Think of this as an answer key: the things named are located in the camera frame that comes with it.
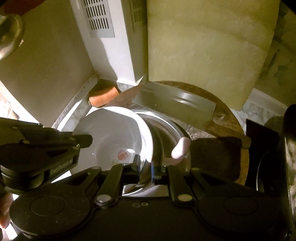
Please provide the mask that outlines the person's left hand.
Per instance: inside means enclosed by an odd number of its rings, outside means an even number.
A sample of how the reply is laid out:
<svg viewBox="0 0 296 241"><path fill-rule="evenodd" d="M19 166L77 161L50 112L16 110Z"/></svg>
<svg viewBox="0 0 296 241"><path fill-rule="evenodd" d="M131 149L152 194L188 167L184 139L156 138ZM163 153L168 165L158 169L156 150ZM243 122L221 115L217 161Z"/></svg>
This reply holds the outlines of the person's left hand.
<svg viewBox="0 0 296 241"><path fill-rule="evenodd" d="M1 228L7 228L10 224L11 218L10 218L10 206L13 202L13 195L11 193L1 194L0 199L0 224Z"/></svg>

